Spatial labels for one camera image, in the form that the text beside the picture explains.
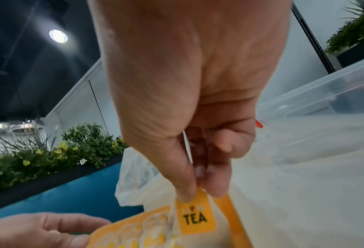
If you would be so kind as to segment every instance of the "yellow tag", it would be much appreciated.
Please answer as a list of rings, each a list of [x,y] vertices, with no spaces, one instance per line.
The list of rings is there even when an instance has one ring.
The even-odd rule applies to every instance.
[[[207,194],[201,189],[190,203],[175,200],[179,225],[183,234],[211,232],[216,229],[216,222],[209,205]]]

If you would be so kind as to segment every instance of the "ceiling light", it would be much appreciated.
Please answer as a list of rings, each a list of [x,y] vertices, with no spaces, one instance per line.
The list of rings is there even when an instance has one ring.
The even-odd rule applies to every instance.
[[[67,35],[60,30],[56,30],[56,29],[50,30],[49,35],[50,35],[50,38],[52,38],[54,41],[56,41],[58,43],[65,43],[68,41]]]

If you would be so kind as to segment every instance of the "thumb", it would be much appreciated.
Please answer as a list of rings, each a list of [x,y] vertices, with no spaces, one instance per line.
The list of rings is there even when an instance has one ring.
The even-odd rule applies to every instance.
[[[50,231],[44,239],[43,247],[50,248],[86,248],[89,244],[89,235],[69,235]]]
[[[187,156],[186,147],[178,137],[156,141],[140,151],[160,173],[174,185],[177,197],[183,202],[193,200],[197,192],[197,181],[193,165]]]

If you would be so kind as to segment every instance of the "blue planter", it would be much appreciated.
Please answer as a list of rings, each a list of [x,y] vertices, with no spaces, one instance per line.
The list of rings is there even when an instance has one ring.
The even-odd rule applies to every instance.
[[[120,169],[121,163],[117,163],[5,206],[0,209],[0,218],[22,213],[58,212],[83,213],[115,222],[143,212],[142,206],[121,207],[115,198]]]

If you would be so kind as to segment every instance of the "red tab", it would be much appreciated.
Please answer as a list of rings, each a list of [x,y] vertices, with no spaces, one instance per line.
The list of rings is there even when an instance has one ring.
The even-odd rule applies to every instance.
[[[264,125],[262,125],[259,121],[255,120],[255,127],[264,128]]]

